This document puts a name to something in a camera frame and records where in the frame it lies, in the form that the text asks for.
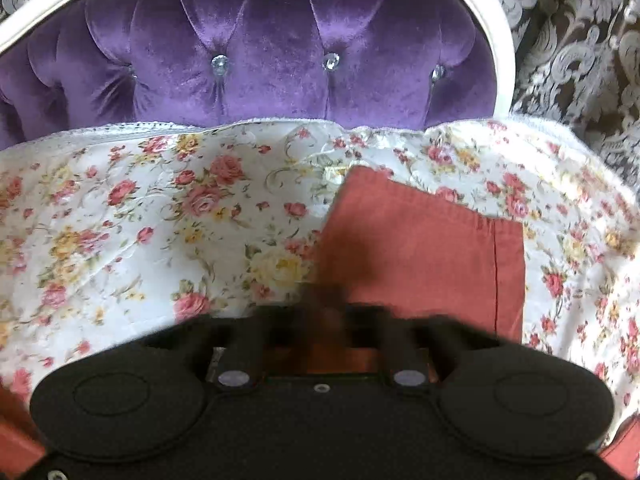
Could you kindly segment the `purple tufted sofa white frame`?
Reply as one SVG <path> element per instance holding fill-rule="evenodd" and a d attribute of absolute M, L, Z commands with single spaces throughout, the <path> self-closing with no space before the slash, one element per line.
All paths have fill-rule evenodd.
<path fill-rule="evenodd" d="M 32 0 L 1 27 L 1 143 L 116 122 L 420 130 L 506 114 L 498 0 Z"/>

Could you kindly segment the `rust red pants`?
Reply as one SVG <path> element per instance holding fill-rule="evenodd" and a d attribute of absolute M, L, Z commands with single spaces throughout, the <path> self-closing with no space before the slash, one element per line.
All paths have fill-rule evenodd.
<path fill-rule="evenodd" d="M 628 425 L 600 454 L 559 460 L 499 456 L 464 440 L 430 392 L 393 387 L 378 352 L 350 345 L 346 309 L 379 306 L 398 318 L 446 315 L 514 342 L 513 294 L 524 284 L 522 230 L 353 169 L 318 247 L 323 297 L 341 320 L 334 370 L 329 346 L 311 337 L 280 352 L 249 393 L 217 394 L 188 432 L 121 460 L 55 450 L 29 479 L 626 479 L 638 448 Z"/>

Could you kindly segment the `grey damask patterned curtain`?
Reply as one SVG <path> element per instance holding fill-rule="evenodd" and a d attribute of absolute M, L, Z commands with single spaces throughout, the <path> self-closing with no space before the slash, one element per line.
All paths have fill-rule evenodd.
<path fill-rule="evenodd" d="M 498 0 L 512 108 L 562 122 L 610 164 L 639 151 L 639 0 Z"/>

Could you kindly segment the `floral white bed sheet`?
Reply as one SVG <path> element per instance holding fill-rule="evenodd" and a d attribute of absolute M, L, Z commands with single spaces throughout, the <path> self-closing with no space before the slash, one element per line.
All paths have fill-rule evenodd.
<path fill-rule="evenodd" d="M 511 338 L 610 388 L 608 448 L 639 437 L 639 203 L 567 128 L 510 116 L 423 131 L 333 122 L 159 122 L 1 155 L 1 413 L 28 428 L 62 365 L 189 312 L 290 300 L 352 168 L 522 230 Z"/>

